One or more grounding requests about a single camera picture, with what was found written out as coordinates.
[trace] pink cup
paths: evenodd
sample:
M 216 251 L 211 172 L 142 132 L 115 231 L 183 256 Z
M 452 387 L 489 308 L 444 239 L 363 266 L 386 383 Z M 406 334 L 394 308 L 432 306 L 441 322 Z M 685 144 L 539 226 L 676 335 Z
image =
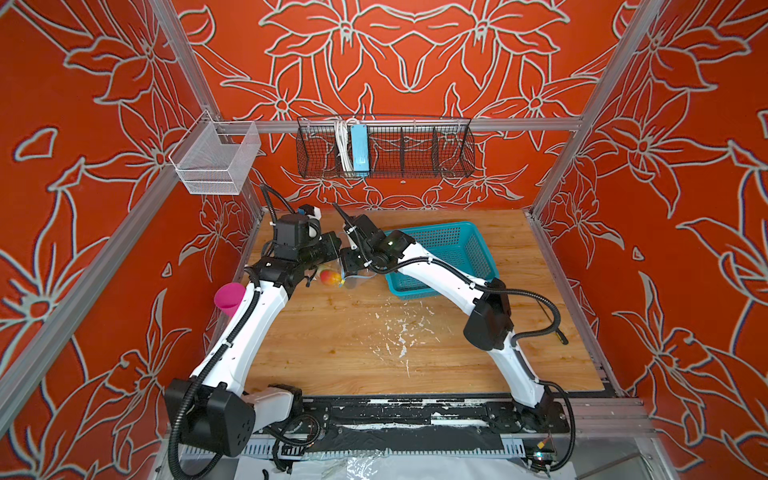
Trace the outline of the pink cup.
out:
M 245 296 L 245 287 L 239 283 L 228 283 L 222 286 L 214 295 L 214 303 L 222 312 L 232 318 L 243 301 Z

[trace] black wire basket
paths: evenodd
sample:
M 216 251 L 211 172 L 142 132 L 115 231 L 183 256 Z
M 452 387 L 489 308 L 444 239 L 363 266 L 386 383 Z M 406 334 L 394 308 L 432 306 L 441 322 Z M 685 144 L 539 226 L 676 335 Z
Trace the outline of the black wire basket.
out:
M 342 167 L 335 125 L 350 118 L 368 128 L 369 170 Z M 368 114 L 300 117 L 298 122 L 296 161 L 303 178 L 457 178 L 475 171 L 469 118 Z M 349 126 L 346 131 L 351 159 Z

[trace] basket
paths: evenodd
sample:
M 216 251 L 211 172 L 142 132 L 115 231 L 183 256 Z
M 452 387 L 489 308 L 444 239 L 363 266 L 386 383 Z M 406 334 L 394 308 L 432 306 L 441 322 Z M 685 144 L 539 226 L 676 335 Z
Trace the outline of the basket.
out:
M 355 118 L 368 128 L 369 169 L 344 171 L 335 122 L 355 118 L 300 117 L 296 162 L 303 178 L 469 177 L 475 171 L 475 137 L 468 118 L 369 115 Z M 347 153 L 352 135 L 347 128 Z
M 219 123 L 204 112 L 169 155 L 191 194 L 239 194 L 261 148 L 255 123 L 251 123 L 240 143 L 218 133 Z
M 486 280 L 498 277 L 491 251 L 472 222 L 401 228 L 400 231 L 413 237 L 431 254 L 465 273 Z M 389 291 L 403 301 L 438 295 L 424 283 L 402 273 L 390 273 L 386 282 Z

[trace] red floral backdrop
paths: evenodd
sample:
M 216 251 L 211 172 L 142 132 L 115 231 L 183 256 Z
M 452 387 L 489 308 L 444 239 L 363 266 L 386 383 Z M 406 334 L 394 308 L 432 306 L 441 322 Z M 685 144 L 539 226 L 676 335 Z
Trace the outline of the red floral backdrop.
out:
M 3 2 L 0 38 L 1 375 L 200 109 L 147 2 Z M 145 477 L 252 225 L 178 185 L 0 439 L 0 477 Z
M 683 478 L 768 475 L 767 25 L 667 2 L 542 218 Z
M 235 120 L 366 112 L 578 116 L 638 3 L 174 0 L 219 108 Z M 403 184 L 303 180 L 294 140 L 269 134 L 251 178 L 296 200 L 355 207 L 524 207 L 565 138 L 479 135 L 470 178 Z

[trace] wooden tabletop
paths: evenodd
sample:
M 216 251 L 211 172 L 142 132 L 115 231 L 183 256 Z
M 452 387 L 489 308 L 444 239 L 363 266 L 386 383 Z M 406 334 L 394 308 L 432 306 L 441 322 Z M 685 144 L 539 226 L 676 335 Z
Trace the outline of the wooden tabletop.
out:
M 567 346 L 554 334 L 520 340 L 534 371 L 566 390 L 603 389 L 522 211 L 365 213 L 383 230 L 473 222 L 506 285 L 540 293 L 562 313 L 560 328 L 570 340 Z M 342 231 L 341 218 L 332 210 L 323 211 L 322 225 L 324 231 Z M 269 222 L 262 222 L 250 263 L 259 259 L 271 237 Z M 535 300 L 509 300 L 516 332 L 550 323 Z M 442 296 L 400 301 L 389 292 L 384 276 L 354 289 L 320 282 L 299 286 L 267 333 L 246 390 L 278 382 L 297 386 L 306 395 L 509 392 L 491 357 L 464 338 L 466 322 L 467 316 Z

